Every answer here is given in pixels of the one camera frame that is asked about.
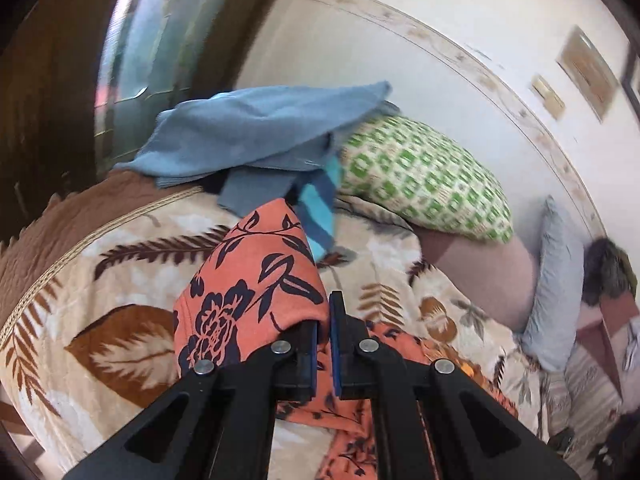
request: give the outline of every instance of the picture frame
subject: picture frame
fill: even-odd
[[[618,88],[618,78],[580,27],[575,25],[558,64],[576,85],[600,122],[605,116]]]
[[[622,88],[640,121],[640,49],[629,44],[625,71],[622,76]]]

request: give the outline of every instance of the pink fabric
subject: pink fabric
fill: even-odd
[[[603,297],[600,309],[607,331],[622,388],[622,410],[632,412],[640,407],[640,367],[625,372],[626,346],[629,342],[628,322],[638,316],[638,306],[631,292],[625,292],[616,300]]]
[[[600,307],[581,313],[582,327],[577,341],[593,356],[622,396],[623,412],[640,407],[640,367],[625,372],[622,365],[628,345],[628,323],[638,316],[638,306],[631,292],[617,299],[603,296]]]
[[[580,304],[580,314],[578,315],[577,330],[588,326],[600,325],[602,323],[602,311],[597,306],[589,306],[586,303]]]
[[[422,256],[473,304],[513,331],[524,330],[533,308],[538,263],[517,236],[501,244],[428,229],[415,231]]]

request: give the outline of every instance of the wall plate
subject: wall plate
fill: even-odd
[[[580,27],[572,31],[558,63],[602,122],[613,101],[618,80]]]

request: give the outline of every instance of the brown leaf pattern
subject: brown leaf pattern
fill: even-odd
[[[494,367],[494,378],[491,381],[491,384],[496,388],[500,388],[500,384],[502,383],[502,378],[504,377],[504,366],[506,364],[506,359],[504,355],[498,357],[498,361]]]
[[[60,288],[62,284],[54,276],[24,309],[0,349],[4,351],[8,348],[4,365],[6,368],[11,367],[11,374],[18,385],[18,390],[20,392],[24,390],[29,403],[33,405],[34,396],[38,397],[44,407],[57,416],[60,416],[58,410],[47,400],[40,384],[36,364],[38,352],[33,342],[38,339],[39,332],[44,326],[45,316],[42,311],[48,314],[51,312],[50,302],[58,298]]]
[[[431,269],[431,264],[424,257],[414,262],[406,274],[409,277],[409,286],[413,286],[415,279],[419,278],[425,270],[429,269]]]
[[[335,246],[329,253],[325,254],[322,259],[316,263],[318,270],[327,267],[342,267],[354,261],[358,255],[355,251],[346,247]]]
[[[175,265],[179,265],[186,258],[195,263],[199,255],[206,260],[228,232],[228,227],[217,225],[201,235],[158,238],[137,244],[117,245],[101,255],[104,259],[95,266],[94,280],[99,279],[110,267],[129,260],[146,261],[151,264],[156,260],[167,263],[171,258]]]
[[[433,296],[422,298],[420,320],[424,322],[429,336],[441,343],[450,343],[458,335],[455,321],[447,316],[444,305]]]
[[[146,408],[178,378],[173,334],[171,311],[129,304],[91,323],[66,350],[105,386]]]
[[[366,321],[383,321],[400,330],[404,326],[398,291],[384,283],[368,283],[361,287],[358,310]]]

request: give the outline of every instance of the metal rivet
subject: metal rivet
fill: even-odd
[[[284,341],[284,339],[271,343],[271,351],[274,354],[286,354],[289,350],[291,350],[291,343]]]
[[[363,339],[358,345],[363,352],[375,352],[380,345],[375,339]]]
[[[208,359],[201,359],[193,365],[193,371],[198,375],[209,375],[215,368],[216,365]]]
[[[456,365],[448,359],[438,359],[434,366],[436,367],[436,371],[441,374],[450,374],[456,369]]]

